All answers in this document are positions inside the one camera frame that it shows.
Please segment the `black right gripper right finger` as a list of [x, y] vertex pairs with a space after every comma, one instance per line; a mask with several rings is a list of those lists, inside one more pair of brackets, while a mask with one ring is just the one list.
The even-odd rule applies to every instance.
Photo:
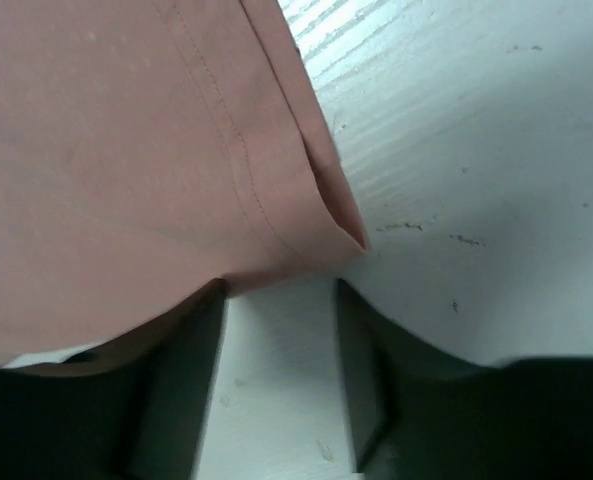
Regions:
[[366, 479], [593, 479], [593, 357], [483, 367], [335, 285], [355, 469]]

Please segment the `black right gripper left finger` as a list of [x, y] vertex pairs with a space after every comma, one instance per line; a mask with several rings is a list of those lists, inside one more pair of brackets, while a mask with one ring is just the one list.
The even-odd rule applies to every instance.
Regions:
[[188, 479], [227, 286], [61, 363], [0, 368], [0, 479]]

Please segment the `pink t-shirt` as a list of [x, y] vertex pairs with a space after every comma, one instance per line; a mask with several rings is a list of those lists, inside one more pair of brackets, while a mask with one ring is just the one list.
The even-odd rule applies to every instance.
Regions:
[[0, 365], [367, 236], [275, 1], [0, 1]]

